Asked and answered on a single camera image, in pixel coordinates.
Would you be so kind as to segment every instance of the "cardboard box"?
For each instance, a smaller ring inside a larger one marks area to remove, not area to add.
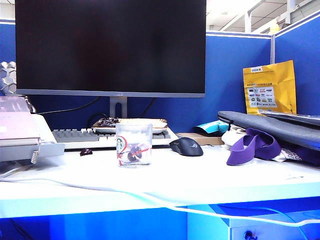
[[[179,132],[179,138],[186,137],[195,140],[199,145],[223,145],[225,144],[220,136],[212,136],[208,133]]]

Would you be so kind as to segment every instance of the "monitor stand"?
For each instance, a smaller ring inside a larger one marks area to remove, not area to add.
[[[126,96],[111,96],[109,100],[110,117],[112,118],[127,118],[127,97]],[[121,114],[116,111],[118,105],[121,106]]]

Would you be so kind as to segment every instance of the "gaming mouse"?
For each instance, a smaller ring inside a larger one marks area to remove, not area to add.
[[[202,156],[204,151],[201,146],[192,138],[182,137],[169,143],[170,148],[183,156]]]

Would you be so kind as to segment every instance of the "clear plastic cup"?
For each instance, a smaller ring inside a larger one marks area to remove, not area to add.
[[[151,164],[152,124],[115,125],[116,157],[118,165],[136,168]]]

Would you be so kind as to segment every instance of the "hexagonal decoration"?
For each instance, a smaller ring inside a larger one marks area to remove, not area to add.
[[[14,94],[17,90],[16,63],[3,61],[0,63],[0,91],[4,94]]]

